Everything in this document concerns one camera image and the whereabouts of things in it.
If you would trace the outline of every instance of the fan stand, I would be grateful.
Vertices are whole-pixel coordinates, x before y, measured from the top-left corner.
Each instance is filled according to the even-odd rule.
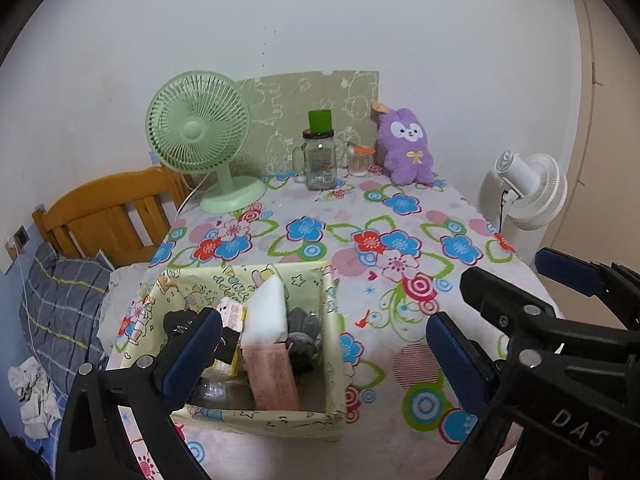
[[[216,170],[218,183],[211,186],[200,199],[205,213],[220,214],[237,211],[260,200],[267,191],[264,183],[254,176],[231,176],[228,164]]]

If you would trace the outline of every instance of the white fan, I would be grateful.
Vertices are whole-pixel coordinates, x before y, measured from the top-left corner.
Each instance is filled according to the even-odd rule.
[[[552,156],[536,153],[523,160],[507,150],[495,161],[495,171],[511,187],[505,198],[506,202],[513,201],[507,215],[519,229],[540,229],[562,209],[566,175]]]

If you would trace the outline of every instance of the storage box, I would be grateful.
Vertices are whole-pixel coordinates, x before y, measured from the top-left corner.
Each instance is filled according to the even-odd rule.
[[[146,330],[136,341],[129,341],[122,366],[130,366],[142,355],[159,353],[167,342],[162,327],[167,312],[185,308],[199,311],[216,306],[223,296],[245,302],[272,274],[278,274],[285,285],[289,310],[300,307],[320,315],[324,412],[212,410],[187,404],[173,412],[172,419],[179,424],[234,433],[337,440],[345,420],[345,385],[336,285],[328,262],[167,269],[145,299],[141,319],[145,318]]]

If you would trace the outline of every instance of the plush toy eye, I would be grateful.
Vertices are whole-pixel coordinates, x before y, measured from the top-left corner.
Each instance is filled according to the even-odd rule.
[[[404,127],[404,124],[400,123],[399,121],[394,121],[391,123],[391,133],[394,134],[394,137],[404,137],[405,131],[406,128]]]
[[[411,123],[409,124],[409,128],[411,128],[411,130],[413,131],[414,135],[417,138],[420,138],[424,135],[424,132],[422,130],[422,128],[420,127],[420,124],[417,123]]]

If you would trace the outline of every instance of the beige door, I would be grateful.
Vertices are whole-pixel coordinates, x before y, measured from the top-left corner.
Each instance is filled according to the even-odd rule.
[[[640,55],[602,0],[580,3],[588,19],[580,33],[583,53],[589,54],[585,45],[591,47],[593,108],[587,110],[583,93],[583,116],[591,120],[584,151],[579,142],[574,149],[577,185],[559,230],[551,229],[543,243],[583,260],[640,271]],[[568,319],[620,326],[599,300],[542,280]]]

